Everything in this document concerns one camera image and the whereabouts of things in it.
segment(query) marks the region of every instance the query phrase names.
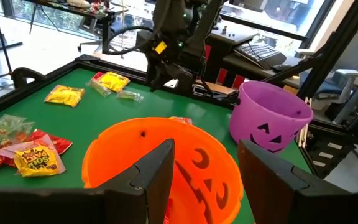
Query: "jack-o'-lantern face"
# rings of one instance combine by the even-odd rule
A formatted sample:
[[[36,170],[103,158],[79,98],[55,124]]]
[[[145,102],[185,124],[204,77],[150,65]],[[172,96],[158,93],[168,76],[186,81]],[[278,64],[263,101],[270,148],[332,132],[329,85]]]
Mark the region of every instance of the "jack-o'-lantern face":
[[[270,129],[268,123],[258,126],[257,131],[258,133],[250,134],[250,140],[254,144],[257,144],[272,153],[283,150],[284,146],[298,134],[298,131],[289,135],[289,137],[283,137],[281,134],[274,134],[275,131]]]
[[[186,169],[180,162],[175,160],[175,165],[180,171],[180,174],[186,180],[188,186],[194,193],[198,203],[205,204],[204,217],[206,223],[213,223],[213,213],[216,211],[223,211],[226,208],[227,201],[229,199],[229,187],[225,180],[221,177],[211,177],[210,169],[211,164],[208,153],[204,149],[195,149],[195,152],[200,154],[201,160],[191,159],[194,167]],[[198,169],[199,176],[204,177],[203,180],[195,180],[192,178],[189,170]]]

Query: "office chair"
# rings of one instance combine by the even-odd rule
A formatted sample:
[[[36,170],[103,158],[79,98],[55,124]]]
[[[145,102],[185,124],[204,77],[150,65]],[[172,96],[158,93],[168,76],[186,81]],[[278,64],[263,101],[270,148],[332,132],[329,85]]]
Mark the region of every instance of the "office chair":
[[[98,38],[98,40],[95,41],[80,43],[79,46],[77,47],[79,52],[81,52],[82,45],[98,45],[98,48],[96,48],[95,52],[102,49],[103,24],[100,20],[89,19],[84,17],[78,28],[83,31],[89,32]],[[122,22],[118,20],[115,20],[110,25],[110,29],[113,34],[115,32],[119,32],[122,28],[126,28],[126,25],[124,24],[124,27],[122,27]],[[111,44],[109,44],[109,46],[111,50],[117,51]]]
[[[311,55],[313,52],[298,49],[302,55]],[[309,72],[300,73],[300,85],[305,82]],[[314,95],[313,108],[323,110],[331,103],[342,104],[350,97],[353,83],[358,77],[358,32],[346,47],[345,51],[336,62],[332,72],[321,84]]]

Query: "yellow candy wrapper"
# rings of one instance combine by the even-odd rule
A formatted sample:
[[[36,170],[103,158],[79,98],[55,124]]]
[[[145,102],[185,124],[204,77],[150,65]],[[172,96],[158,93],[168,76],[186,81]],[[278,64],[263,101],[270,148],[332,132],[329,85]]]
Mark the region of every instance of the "yellow candy wrapper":
[[[65,171],[56,150],[38,145],[14,153],[14,162],[23,177],[57,175]]]
[[[44,102],[60,103],[75,107],[85,94],[82,88],[72,88],[63,85],[57,85],[45,98]]]
[[[129,83],[129,79],[122,75],[118,75],[114,72],[106,72],[102,77],[98,79],[100,84],[115,91],[116,93],[120,92],[124,87]]]

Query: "green table surface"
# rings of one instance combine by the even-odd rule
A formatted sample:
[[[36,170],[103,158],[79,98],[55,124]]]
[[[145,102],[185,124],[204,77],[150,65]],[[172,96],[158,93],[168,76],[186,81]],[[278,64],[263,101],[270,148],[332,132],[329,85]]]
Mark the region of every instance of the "green table surface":
[[[183,116],[193,120],[223,143],[230,155],[237,161],[237,144],[232,140],[228,127],[231,110],[202,101],[185,98],[161,90],[149,92],[149,87],[130,83],[126,90],[139,92],[144,96],[141,103],[117,99],[115,95],[106,98],[85,83],[94,72],[76,69],[54,83],[42,88],[20,102],[0,112],[35,121],[35,128],[73,141],[73,145],[62,155],[67,171],[51,177],[23,178],[15,175],[12,167],[0,167],[0,188],[69,188],[83,187],[81,180],[82,160],[92,140],[106,128],[132,118],[150,116]],[[65,105],[44,103],[45,97],[57,85],[85,88],[86,93],[75,108]],[[295,142],[281,154],[298,167],[310,171]],[[234,223],[253,223],[254,218],[244,194],[241,210]]]

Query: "floor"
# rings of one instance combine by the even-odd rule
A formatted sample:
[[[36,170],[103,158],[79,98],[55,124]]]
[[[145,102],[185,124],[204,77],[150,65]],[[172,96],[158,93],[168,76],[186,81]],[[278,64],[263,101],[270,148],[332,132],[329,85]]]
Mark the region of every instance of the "floor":
[[[12,69],[28,67],[46,74],[81,55],[77,46],[89,39],[75,35],[57,32],[53,29],[33,26],[29,35],[30,26],[26,22],[15,21],[0,17],[0,24],[8,39],[13,37],[23,42],[23,45],[8,49]],[[82,53],[92,54],[96,46],[84,46]],[[109,61],[128,66],[137,70],[147,68],[147,61],[143,54],[132,52],[124,59],[120,56],[105,56]],[[0,74],[7,73],[8,67],[4,54],[0,51]],[[10,83],[10,80],[0,79],[1,84]],[[12,87],[0,88],[0,96],[9,93]],[[358,147],[351,152],[327,177],[326,180],[350,192],[358,192]]]

